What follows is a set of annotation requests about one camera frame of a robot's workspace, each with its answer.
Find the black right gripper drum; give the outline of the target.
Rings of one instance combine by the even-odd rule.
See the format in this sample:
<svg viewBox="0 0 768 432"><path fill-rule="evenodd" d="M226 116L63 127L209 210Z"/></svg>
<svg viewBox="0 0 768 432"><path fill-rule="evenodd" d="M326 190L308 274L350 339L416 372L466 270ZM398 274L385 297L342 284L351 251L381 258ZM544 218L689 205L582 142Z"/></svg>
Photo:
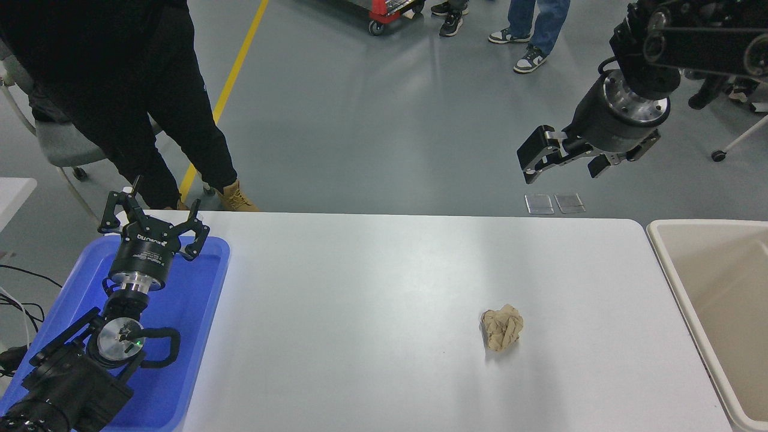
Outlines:
<svg viewBox="0 0 768 432"><path fill-rule="evenodd" d="M636 160L660 139L660 125L660 100L632 91L623 76L600 76L564 132L604 155Z"/></svg>

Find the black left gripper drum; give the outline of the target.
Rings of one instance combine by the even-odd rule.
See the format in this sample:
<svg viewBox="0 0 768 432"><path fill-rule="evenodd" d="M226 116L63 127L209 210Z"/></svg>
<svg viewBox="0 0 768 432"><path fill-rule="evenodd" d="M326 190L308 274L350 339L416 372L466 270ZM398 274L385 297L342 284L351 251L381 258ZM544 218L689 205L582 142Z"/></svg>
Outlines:
<svg viewBox="0 0 768 432"><path fill-rule="evenodd" d="M178 235L172 235L173 225L169 223L150 224L142 227L131 223L123 227L112 267L110 279L121 283L130 274L143 274L156 283L165 283L171 265L181 243Z"/></svg>

